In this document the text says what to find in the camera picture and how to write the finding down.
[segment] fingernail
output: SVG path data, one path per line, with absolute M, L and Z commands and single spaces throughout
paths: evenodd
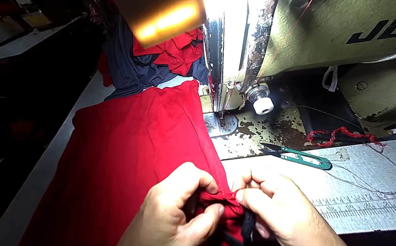
M 221 217 L 224 214 L 224 210 L 225 210 L 224 206 L 221 206 L 219 208 L 219 217 Z
M 265 233 L 265 227 L 261 224 L 261 223 L 259 223 L 259 222 L 256 222 L 256 230 L 259 232 L 259 234 L 263 237 L 263 238 L 265 238 L 266 237 L 266 233 Z
M 244 198 L 244 190 L 238 190 L 236 192 L 236 200 L 238 202 L 241 202 L 243 198 Z
M 259 232 L 259 234 L 264 238 L 265 237 L 265 231 L 262 228 L 256 228 L 256 230 Z

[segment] scissors blade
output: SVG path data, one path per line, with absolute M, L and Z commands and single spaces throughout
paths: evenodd
M 280 158 L 280 153 L 278 152 L 278 150 L 270 150 L 267 148 L 261 148 L 260 149 L 261 152 L 265 153 L 265 154 L 269 154 L 269 155 L 273 155 L 275 157 L 279 157 Z
M 270 148 L 270 149 L 272 149 L 272 150 L 275 150 L 275 151 L 282 150 L 282 147 L 281 147 L 281 146 L 278 146 L 278 145 L 275 145 L 275 144 L 271 144 L 271 143 L 260 143 L 260 144 L 263 145 L 263 146 L 265 146 L 265 147 L 267 147 L 267 148 Z

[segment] thread snips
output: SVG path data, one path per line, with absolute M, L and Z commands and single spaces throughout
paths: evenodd
M 313 154 L 303 153 L 290 148 L 281 147 L 271 143 L 261 143 L 265 148 L 260 149 L 265 154 L 279 157 L 283 160 L 293 161 L 310 167 L 315 167 L 322 170 L 329 170 L 332 164 L 326 158 L 319 157 Z

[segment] dark gray garment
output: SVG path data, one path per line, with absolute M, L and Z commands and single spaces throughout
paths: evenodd
M 133 34 L 121 15 L 117 16 L 117 24 L 109 41 L 103 45 L 107 57 L 109 73 L 116 90 L 105 100 L 127 97 L 143 92 L 144 89 L 173 79 L 176 74 L 167 66 L 149 64 L 137 65 L 131 58 Z M 149 56 L 139 56 L 145 61 Z
M 192 76 L 199 80 L 202 85 L 208 85 L 208 71 L 204 55 L 192 64 Z

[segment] hand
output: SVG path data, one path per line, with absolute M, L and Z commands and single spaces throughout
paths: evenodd
M 222 204 L 212 204 L 203 214 L 186 223 L 182 210 L 198 187 L 216 194 L 213 177 L 186 162 L 153 186 L 139 212 L 119 240 L 118 246 L 195 246 L 215 232 L 224 213 Z
M 274 232 L 283 246 L 345 246 L 294 182 L 254 165 L 233 183 L 236 198 L 256 215 L 263 238 Z

